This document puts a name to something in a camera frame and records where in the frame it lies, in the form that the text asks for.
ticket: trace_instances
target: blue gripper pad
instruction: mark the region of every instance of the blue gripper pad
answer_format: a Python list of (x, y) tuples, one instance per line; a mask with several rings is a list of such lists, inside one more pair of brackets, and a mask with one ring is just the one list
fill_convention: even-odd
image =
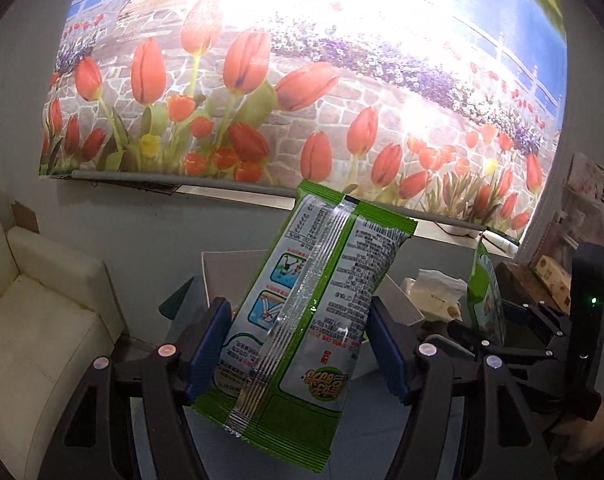
[(213, 377), (213, 371), (220, 361), (220, 352), (231, 328), (231, 305), (224, 300), (217, 308), (213, 318), (207, 323), (207, 317), (202, 320), (204, 335), (195, 355), (190, 361), (189, 382), (185, 393), (191, 402), (205, 393)]
[(409, 386), (404, 360), (394, 342), (383, 316), (378, 312), (376, 302), (371, 305), (367, 321), (368, 340), (380, 365), (380, 372), (389, 392), (404, 402), (409, 396)]

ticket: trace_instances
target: yellow tulip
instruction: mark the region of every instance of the yellow tulip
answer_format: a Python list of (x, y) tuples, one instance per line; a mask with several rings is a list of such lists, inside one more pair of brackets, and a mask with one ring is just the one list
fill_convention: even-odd
[(495, 170), (497, 170), (499, 168), (499, 166), (500, 166), (500, 164), (498, 163), (497, 160), (495, 160), (494, 158), (489, 158), (484, 163), (484, 172), (487, 175), (492, 175), (493, 173), (495, 173)]
[(160, 153), (160, 137), (146, 134), (140, 138), (140, 153), (147, 158), (154, 158)]

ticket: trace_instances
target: green snack bag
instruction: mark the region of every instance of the green snack bag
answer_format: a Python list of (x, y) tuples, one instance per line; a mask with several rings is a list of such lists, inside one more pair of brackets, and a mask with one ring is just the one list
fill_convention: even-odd
[(275, 456), (322, 471), (371, 297), (416, 226), (302, 182), (194, 408)]
[(477, 243), (473, 268), (468, 279), (466, 306), (473, 325), (489, 336), (494, 343), (504, 345), (506, 330), (502, 298), (493, 262), (482, 243), (482, 237)]

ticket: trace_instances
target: white wall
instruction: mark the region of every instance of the white wall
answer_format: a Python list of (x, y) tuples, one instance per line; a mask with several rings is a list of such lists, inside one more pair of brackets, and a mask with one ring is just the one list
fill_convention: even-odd
[[(131, 335), (159, 342), (168, 322), (157, 307), (200, 271), (200, 252), (268, 248), (288, 213), (39, 180), (42, 107), (70, 1), (16, 0), (0, 22), (0, 191), (36, 212), (42, 234), (104, 259)], [(400, 281), (435, 268), (466, 279), (471, 262), (469, 249), (414, 238), (391, 276)]]
[(560, 0), (568, 42), (568, 92), (553, 168), (518, 259), (533, 256), (560, 205), (573, 153), (604, 167), (604, 30), (583, 0)]

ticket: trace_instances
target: tulip poster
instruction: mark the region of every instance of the tulip poster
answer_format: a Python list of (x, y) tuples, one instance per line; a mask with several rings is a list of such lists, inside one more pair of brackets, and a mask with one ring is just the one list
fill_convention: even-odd
[(566, 92), (558, 0), (73, 0), (40, 174), (174, 174), (522, 235)]

